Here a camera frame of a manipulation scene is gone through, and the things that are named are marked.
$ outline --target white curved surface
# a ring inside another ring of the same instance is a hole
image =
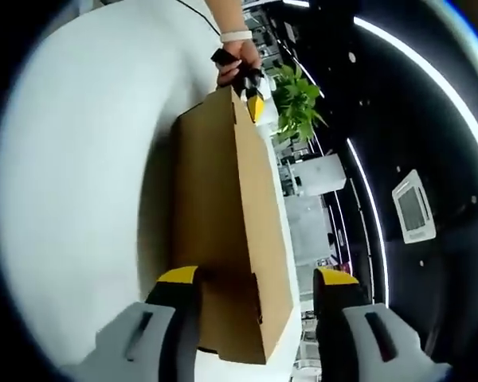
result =
[[[203,1],[190,3],[209,14]],[[0,261],[55,365],[81,361],[96,332],[139,300],[147,154],[153,138],[214,89],[218,46],[205,21],[173,0],[125,0],[56,31],[21,73],[0,129]],[[293,295],[268,367],[199,353],[197,380],[235,380],[237,370],[249,380],[287,380],[300,335]]]

